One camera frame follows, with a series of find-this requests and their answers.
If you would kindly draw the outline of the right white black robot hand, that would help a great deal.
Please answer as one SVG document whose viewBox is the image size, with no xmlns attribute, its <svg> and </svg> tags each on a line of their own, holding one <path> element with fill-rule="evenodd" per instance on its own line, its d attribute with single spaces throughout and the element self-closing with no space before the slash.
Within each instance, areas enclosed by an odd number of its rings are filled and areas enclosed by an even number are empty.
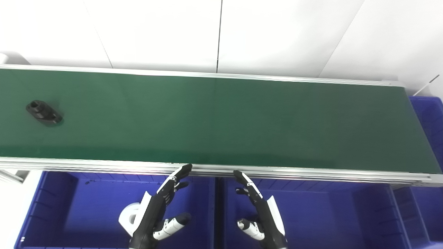
<svg viewBox="0 0 443 249">
<path fill-rule="evenodd" d="M 264 199 L 256 184 L 244 172 L 234 170 L 233 174 L 243 186 L 236 188 L 236 193 L 248 196 L 257 212 L 257 219 L 239 219 L 237 227 L 250 238 L 259 241 L 263 249 L 287 249 L 286 231 L 275 197 Z"/>
</svg>

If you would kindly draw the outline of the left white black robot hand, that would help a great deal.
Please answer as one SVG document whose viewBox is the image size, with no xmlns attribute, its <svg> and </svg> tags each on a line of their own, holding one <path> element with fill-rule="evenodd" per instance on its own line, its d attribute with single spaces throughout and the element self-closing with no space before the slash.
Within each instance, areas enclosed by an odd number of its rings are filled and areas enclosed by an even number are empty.
<svg viewBox="0 0 443 249">
<path fill-rule="evenodd" d="M 163 219 L 167 206 L 172 202 L 177 190 L 187 187 L 188 182 L 180 182 L 192 171 L 192 164 L 186 164 L 172 172 L 158 188 L 156 194 L 148 194 L 142 199 L 135 216 L 135 229 L 129 242 L 130 249 L 155 249 L 164 240 L 191 220 L 191 215 L 183 212 L 170 219 Z"/>
</svg>

